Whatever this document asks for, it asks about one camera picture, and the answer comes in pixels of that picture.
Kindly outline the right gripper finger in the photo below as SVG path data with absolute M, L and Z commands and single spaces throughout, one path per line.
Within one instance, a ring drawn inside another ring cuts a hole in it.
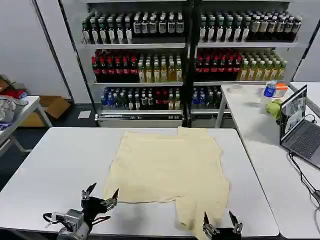
M 215 228 L 212 224 L 210 224 L 208 215 L 205 211 L 204 211 L 202 230 L 207 237 L 214 237 L 220 234 L 220 231 L 217 228 Z
M 243 224 L 238 221 L 237 217 L 231 211 L 229 211 L 229 216 L 233 224 L 232 232 L 234 234 L 241 234 L 243 230 Z

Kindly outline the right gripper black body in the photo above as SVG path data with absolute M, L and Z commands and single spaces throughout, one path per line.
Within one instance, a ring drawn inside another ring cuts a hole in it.
M 212 240 L 241 240 L 242 234 L 234 227 L 217 228 L 217 232 L 212 235 Z

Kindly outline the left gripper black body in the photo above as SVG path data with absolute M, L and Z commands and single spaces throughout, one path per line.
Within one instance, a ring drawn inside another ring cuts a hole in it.
M 105 215 L 97 217 L 99 214 L 106 214 L 111 209 L 106 209 L 101 202 L 105 199 L 90 196 L 89 200 L 81 199 L 81 207 L 83 212 L 83 220 L 86 224 L 98 224 L 109 220 L 111 216 Z

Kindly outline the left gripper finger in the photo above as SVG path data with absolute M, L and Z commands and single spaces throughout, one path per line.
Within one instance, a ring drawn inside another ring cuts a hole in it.
M 82 200 L 89 200 L 90 199 L 90 194 L 96 187 L 97 183 L 95 182 L 94 184 L 90 185 L 86 190 L 82 190 L 81 192 L 81 197 Z
M 103 200 L 101 204 L 106 209 L 113 209 L 118 204 L 118 195 L 119 195 L 119 189 L 117 189 L 113 196 L 111 198 L 108 198 L 107 200 Z

